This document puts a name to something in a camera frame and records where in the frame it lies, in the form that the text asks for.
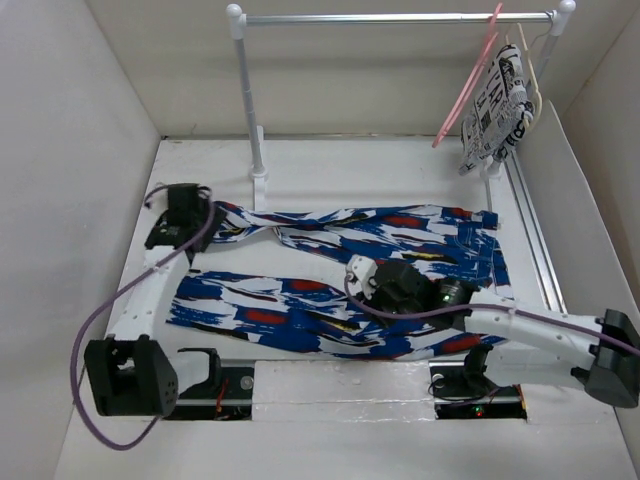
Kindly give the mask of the blue white red patterned trousers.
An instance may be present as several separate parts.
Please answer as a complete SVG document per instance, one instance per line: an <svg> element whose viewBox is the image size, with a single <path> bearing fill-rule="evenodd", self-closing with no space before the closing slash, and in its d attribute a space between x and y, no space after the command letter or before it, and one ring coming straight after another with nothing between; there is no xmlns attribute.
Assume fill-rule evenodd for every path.
<svg viewBox="0 0 640 480"><path fill-rule="evenodd" d="M257 212L223 202L214 240L234 244L270 231L305 258L345 267L356 255L403 260L431 280L452 277L502 296L513 292L497 230L499 218L432 204L343 208L331 212ZM266 276L193 270L181 282L167 321L296 354L358 360L426 359L497 337L442 330L418 320L376 322L357 290L320 276Z"/></svg>

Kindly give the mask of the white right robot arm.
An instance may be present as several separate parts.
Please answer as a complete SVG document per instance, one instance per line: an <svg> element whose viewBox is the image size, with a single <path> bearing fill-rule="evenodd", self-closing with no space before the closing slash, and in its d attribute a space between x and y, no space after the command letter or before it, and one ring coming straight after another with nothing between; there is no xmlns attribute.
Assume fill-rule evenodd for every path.
<svg viewBox="0 0 640 480"><path fill-rule="evenodd" d="M495 385L558 385L614 407L639 405L639 334L623 312L588 316L526 307L457 278L430 280L401 261L358 260L352 274L378 319L505 339L468 354L462 381L473 393Z"/></svg>

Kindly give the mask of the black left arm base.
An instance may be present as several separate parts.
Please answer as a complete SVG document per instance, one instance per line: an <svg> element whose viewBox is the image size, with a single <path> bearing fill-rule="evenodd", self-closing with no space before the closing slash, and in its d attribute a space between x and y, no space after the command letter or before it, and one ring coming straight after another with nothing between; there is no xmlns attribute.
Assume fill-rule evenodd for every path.
<svg viewBox="0 0 640 480"><path fill-rule="evenodd" d="M252 419L255 362L224 360L214 348L185 348L180 354L205 356L209 377L180 394L167 421L248 421Z"/></svg>

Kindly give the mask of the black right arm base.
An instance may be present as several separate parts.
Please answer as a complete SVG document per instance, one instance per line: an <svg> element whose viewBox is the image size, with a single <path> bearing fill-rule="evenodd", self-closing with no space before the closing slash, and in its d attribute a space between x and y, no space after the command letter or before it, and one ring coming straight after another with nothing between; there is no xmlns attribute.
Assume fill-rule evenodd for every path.
<svg viewBox="0 0 640 480"><path fill-rule="evenodd" d="M429 362L428 393L437 420L527 419L521 388L498 386L485 375L493 350L492 345L481 344L463 360Z"/></svg>

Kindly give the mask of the pink plastic hanger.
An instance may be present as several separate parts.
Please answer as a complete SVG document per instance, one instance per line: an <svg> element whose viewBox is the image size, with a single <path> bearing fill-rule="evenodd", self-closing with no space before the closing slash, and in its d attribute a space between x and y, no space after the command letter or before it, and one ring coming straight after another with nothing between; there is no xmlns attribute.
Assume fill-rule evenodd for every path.
<svg viewBox="0 0 640 480"><path fill-rule="evenodd" d="M477 85L480 75L489 58L489 54L491 53L491 50L498 37L496 25L497 25L498 16L502 12L502 9L503 9L503 3L499 2L496 5L496 8L494 9L493 14L488 21L488 29L484 37L482 48L479 52L476 62L469 76L467 77L467 80L465 81L465 84L462 87L455 103L453 104L450 112L448 113L443 124L441 125L438 133L436 134L436 137L432 143L433 148L437 148L439 146L439 144L442 142L442 140L447 136L451 128L454 126L455 122L459 118L461 112L464 109L464 106L468 102L471 94L473 93Z"/></svg>

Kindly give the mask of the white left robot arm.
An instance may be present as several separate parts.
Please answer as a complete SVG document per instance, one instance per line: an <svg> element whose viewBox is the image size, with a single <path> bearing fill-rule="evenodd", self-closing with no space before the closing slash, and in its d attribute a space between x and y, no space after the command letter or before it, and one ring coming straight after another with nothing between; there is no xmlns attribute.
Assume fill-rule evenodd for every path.
<svg viewBox="0 0 640 480"><path fill-rule="evenodd" d="M179 398L212 396L222 387L221 360L213 348L165 352L155 336L169 317L195 256L206 250L226 215L209 188L195 183L165 187L167 208L144 243L143 280L103 340L91 340L84 362L101 416L167 417Z"/></svg>

